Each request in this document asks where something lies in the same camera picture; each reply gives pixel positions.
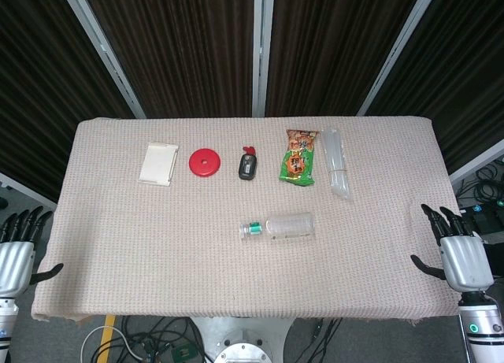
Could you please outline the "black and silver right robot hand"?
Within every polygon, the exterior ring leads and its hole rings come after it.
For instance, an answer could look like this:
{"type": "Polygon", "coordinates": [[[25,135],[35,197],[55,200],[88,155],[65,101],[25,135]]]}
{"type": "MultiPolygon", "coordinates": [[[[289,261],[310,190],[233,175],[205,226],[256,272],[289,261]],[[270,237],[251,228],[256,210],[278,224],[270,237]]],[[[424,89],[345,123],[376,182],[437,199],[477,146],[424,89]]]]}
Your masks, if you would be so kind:
{"type": "Polygon", "coordinates": [[[426,204],[421,208],[430,222],[443,267],[428,266],[414,254],[410,256],[413,264],[423,273],[445,280],[456,292],[486,291],[494,283],[494,277],[483,240],[448,208],[441,207],[439,212],[426,204]]]}

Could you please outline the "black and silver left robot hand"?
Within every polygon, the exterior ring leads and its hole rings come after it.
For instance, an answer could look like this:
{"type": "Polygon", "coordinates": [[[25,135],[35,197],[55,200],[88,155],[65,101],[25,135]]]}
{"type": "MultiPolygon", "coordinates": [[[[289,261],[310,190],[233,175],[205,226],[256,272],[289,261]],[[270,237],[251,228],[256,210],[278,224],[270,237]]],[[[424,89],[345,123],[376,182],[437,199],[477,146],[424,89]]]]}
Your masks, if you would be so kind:
{"type": "Polygon", "coordinates": [[[39,206],[10,214],[1,223],[1,306],[12,302],[31,285],[54,278],[64,267],[56,264],[46,272],[34,272],[35,256],[52,211],[39,206]]]}

